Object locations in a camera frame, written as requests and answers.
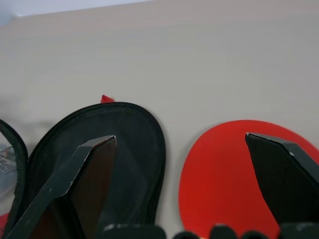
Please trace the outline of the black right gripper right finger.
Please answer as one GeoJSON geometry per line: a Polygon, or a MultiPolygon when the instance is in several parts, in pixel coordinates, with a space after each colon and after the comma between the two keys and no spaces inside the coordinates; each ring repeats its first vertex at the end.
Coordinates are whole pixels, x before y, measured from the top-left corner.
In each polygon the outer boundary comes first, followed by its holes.
{"type": "Polygon", "coordinates": [[[262,197],[278,224],[319,221],[319,165],[298,144],[247,133],[262,197]]]}

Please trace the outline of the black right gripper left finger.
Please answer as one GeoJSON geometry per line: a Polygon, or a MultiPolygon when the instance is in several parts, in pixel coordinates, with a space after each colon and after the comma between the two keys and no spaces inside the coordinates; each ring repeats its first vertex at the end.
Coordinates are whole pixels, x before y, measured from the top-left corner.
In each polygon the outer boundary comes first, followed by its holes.
{"type": "Polygon", "coordinates": [[[115,136],[105,136],[77,147],[45,182],[6,238],[95,238],[116,146],[115,136]]]}

